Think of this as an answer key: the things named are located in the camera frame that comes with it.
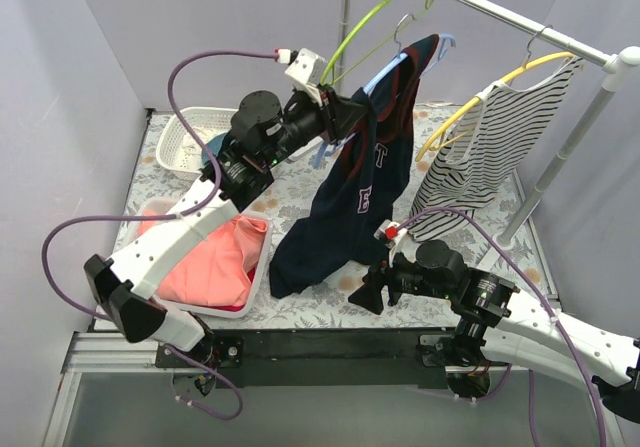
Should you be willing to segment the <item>floral table mat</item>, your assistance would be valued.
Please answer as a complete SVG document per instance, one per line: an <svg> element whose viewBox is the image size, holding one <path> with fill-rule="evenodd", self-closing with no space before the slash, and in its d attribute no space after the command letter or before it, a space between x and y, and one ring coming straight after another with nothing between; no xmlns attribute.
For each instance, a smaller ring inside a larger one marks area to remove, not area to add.
<svg viewBox="0 0 640 447"><path fill-rule="evenodd" d="M224 220L186 244L151 283L140 279L140 259L121 254L94 256L85 263L95 299L124 328L155 329L166 317L165 301L214 308L241 300L243 277L261 247L261 228L245 206L272 182L270 166L316 134L316 108L283 114L278 104L241 108L218 153L223 189L231 200ZM407 253L409 235L389 222L404 191L414 150L410 108L374 114L365 109L347 129L353 141L319 187L311 210L278 244L269 266L270 292L283 299L321 283L349 262L368 266L351 302L380 313L405 293L457 302L485 278L440 240Z"/></svg>

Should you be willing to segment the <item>green hanger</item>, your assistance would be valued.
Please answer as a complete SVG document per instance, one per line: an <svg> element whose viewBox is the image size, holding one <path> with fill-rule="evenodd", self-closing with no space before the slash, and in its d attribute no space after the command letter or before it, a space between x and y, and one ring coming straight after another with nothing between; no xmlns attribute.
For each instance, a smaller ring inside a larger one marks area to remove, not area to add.
<svg viewBox="0 0 640 447"><path fill-rule="evenodd" d="M332 86L336 91L338 91L342 85L342 80L349 75L354 69L359 67L363 62L365 62L368 58L370 58L374 53L376 53L379 49L385 46L388 42L393 40L397 36L397 32L404 29L403 23L404 20L401 20L397 29L386 38L381 40L377 45L372 47L365 55L363 55L358 61L353 63L349 68L345 68L343 65L344 54L347 50L347 47L354 41L357 34L371 22L371 20L383 11L388 5L390 5L394 0L381 0L378 2L371 10L365 14L351 29L348 34L342 33L342 41L337 47L336 51L332 55L331 59L328 61L327 67L321 76L321 83ZM415 21L423 16L433 5L435 0L425 0L424 8L419 11L417 14L409 14L409 17Z"/></svg>

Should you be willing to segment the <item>white cloth in basket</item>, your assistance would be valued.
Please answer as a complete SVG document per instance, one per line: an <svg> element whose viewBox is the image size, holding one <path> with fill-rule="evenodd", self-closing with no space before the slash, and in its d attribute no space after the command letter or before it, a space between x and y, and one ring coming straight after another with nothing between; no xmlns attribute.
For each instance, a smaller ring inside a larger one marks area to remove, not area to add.
<svg viewBox="0 0 640 447"><path fill-rule="evenodd" d="M206 143L215 137L218 134L226 133L225 130L221 129L213 129L210 127L194 127L193 131L197 134L197 136L201 139L201 141L206 145ZM182 149L185 156L195 161L196 159L201 160L201 146L194 140L193 136L187 133L182 141Z"/></svg>

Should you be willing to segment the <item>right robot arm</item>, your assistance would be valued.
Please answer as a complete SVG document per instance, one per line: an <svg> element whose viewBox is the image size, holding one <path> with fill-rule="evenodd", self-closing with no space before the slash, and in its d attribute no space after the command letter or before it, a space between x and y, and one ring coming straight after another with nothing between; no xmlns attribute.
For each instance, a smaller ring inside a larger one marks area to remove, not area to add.
<svg viewBox="0 0 640 447"><path fill-rule="evenodd" d="M368 269L349 302L374 314L402 295L444 299L460 318L454 333L430 348L447 364L510 363L576 387L595 387L603 406L639 420L639 342L580 321L513 282L469 267L441 241L392 251Z"/></svg>

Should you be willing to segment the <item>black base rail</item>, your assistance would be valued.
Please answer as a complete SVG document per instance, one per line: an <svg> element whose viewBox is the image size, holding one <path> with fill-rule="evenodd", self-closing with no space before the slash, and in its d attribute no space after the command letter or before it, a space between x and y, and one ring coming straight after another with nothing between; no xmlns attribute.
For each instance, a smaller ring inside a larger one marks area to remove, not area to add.
<svg viewBox="0 0 640 447"><path fill-rule="evenodd" d="M220 330L213 366L239 388L444 388L447 373L485 371L479 351L453 335L451 327Z"/></svg>

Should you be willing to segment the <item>white plastic basket rear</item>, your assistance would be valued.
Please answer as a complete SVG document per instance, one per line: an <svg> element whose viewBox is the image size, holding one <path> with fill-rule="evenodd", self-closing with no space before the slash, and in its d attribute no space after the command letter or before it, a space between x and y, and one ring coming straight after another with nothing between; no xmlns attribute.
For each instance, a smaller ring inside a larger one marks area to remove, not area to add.
<svg viewBox="0 0 640 447"><path fill-rule="evenodd" d="M236 109L189 107L181 111L199 138L207 143L231 127ZM156 160L161 167L182 180L193 181L203 167L202 149L187 132L176 115L166 123L156 147Z"/></svg>

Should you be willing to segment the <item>navy tank top red trim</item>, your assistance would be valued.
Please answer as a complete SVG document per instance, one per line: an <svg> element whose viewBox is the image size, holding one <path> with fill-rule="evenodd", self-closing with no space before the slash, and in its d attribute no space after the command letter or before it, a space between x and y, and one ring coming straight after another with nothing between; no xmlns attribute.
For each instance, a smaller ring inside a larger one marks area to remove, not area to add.
<svg viewBox="0 0 640 447"><path fill-rule="evenodd" d="M407 58L369 94L370 111L353 129L316 192L269 265L270 293L281 299L321 283L350 261L371 265L387 250L374 238L406 189L414 152L413 108L438 35L405 47Z"/></svg>

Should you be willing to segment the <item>blue hanger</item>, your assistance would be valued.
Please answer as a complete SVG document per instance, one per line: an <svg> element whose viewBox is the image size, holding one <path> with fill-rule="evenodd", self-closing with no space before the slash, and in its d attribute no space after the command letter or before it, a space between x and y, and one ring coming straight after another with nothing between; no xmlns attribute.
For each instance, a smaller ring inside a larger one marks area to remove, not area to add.
<svg viewBox="0 0 640 447"><path fill-rule="evenodd" d="M437 43L437 54L436 59L431 61L427 67L423 70L422 76L431 71L447 54L450 49L456 48L456 39L453 35L447 33L440 33L438 35L438 43ZM377 85L397 66L399 66L405 59L407 58L407 54L403 53L402 50L399 50L397 55L384 67L382 68L364 87L363 91L369 95L371 94ZM353 138L353 134L350 134L345 140L342 140L336 147L334 147L330 152L327 151L329 143L327 141L323 141L315 156L313 157L312 167L314 169L318 169L320 167L321 162L325 157L337 153L341 147L344 147L351 139Z"/></svg>

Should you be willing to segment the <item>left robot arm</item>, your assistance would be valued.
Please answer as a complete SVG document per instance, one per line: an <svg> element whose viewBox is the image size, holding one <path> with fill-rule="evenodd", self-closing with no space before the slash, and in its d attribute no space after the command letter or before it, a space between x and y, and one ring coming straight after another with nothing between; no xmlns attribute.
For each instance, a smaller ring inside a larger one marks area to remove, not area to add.
<svg viewBox="0 0 640 447"><path fill-rule="evenodd" d="M94 298L126 340L169 344L188 365L205 365L214 334L194 314L162 304L155 295L160 283L273 183L273 167L320 135L333 142L345 138L367 111L330 87L321 88L318 98L297 90L285 105L265 90L245 96L217 161L202 168L167 220L110 257L93 255L84 264Z"/></svg>

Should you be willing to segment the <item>striped tank top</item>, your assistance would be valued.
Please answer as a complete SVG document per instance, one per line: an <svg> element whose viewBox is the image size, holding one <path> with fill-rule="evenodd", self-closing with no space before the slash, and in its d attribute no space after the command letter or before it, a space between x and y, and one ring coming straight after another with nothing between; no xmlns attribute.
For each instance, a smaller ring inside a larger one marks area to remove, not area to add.
<svg viewBox="0 0 640 447"><path fill-rule="evenodd" d="M510 85L489 84L482 100L445 134L414 197L408 231L417 241L467 225L489 206L505 179L531 151L583 67L574 55L546 62Z"/></svg>

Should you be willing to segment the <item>teal cloth in basket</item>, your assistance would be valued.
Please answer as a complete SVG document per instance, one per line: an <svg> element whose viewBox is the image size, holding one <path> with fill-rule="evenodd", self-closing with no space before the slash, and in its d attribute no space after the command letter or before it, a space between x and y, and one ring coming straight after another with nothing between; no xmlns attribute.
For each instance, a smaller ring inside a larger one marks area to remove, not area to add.
<svg viewBox="0 0 640 447"><path fill-rule="evenodd" d="M201 152L202 166L206 166L207 164L210 164L210 158L209 158L209 155L207 154L207 151L209 151L216 158L217 163L221 165L222 162L219 160L219 157L228 144L229 144L229 141L227 140L226 133L218 134L212 139L210 139L206 143L206 148L203 149Z"/></svg>

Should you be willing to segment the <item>yellow hanger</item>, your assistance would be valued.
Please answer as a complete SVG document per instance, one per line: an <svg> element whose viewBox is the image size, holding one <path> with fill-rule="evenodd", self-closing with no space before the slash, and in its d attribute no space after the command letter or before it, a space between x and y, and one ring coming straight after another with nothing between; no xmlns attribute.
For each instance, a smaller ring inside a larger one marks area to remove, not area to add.
<svg viewBox="0 0 640 447"><path fill-rule="evenodd" d="M574 57L574 54L569 53L568 51L561 51L560 53L548 54L539 59L532 60L532 51L531 44L534 40L541 38L542 34L547 30L551 30L553 28L552 24L546 24L541 29L536 31L533 36L530 38L528 43L526 44L526 52L527 55L524 58L521 65L514 69L513 71L505 74L502 78L499 79L499 82L502 82L506 85L510 85L513 80L525 73L526 71L533 69L539 65L542 65L546 62L550 62L552 60L557 60L566 57ZM415 161L420 162L424 155L429 151L437 151L442 147L449 144L449 141L445 141L445 134L461 117L463 117L469 110L471 110L475 105L477 105L482 100L482 93L476 94L472 97L468 102L462 105L451 117L449 117L438 129L434 131L434 133L428 138L427 141L420 147L419 151L416 154Z"/></svg>

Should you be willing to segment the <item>white clothes rack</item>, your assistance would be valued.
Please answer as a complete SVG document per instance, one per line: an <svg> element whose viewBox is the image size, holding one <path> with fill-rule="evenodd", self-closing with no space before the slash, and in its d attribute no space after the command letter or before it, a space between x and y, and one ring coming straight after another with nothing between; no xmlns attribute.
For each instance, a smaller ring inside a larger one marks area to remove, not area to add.
<svg viewBox="0 0 640 447"><path fill-rule="evenodd" d="M536 31L544 26L539 22L515 13L505 7L499 6L489 0L454 1L464 4L520 31L526 32L530 34L531 37ZM346 30L348 27L350 2L351 0L342 0L341 4L341 41L342 33L348 34L350 32ZM542 37L538 39L547 44L558 47L561 51L568 51L571 54L579 56L590 63L601 67L603 72L606 73L606 77L602 82L600 91L593 98L580 120L576 123L561 149L556 153L555 157L546 167L531 193L524 198L521 206L516 211L507 227L505 227L501 234L492 238L490 248L478 264L480 268L488 269L492 267L499 258L499 251L512 246L515 234L523 225L525 225L525 223L529 221L529 217L541 201L543 194L551 185L552 181L558 176L570 155L578 147L589 129L595 124L596 120L609 104L614 94L622 88L629 75L639 67L639 48L637 46L629 46L617 54L609 55L571 38L554 28L551 30L547 29L542 34Z"/></svg>

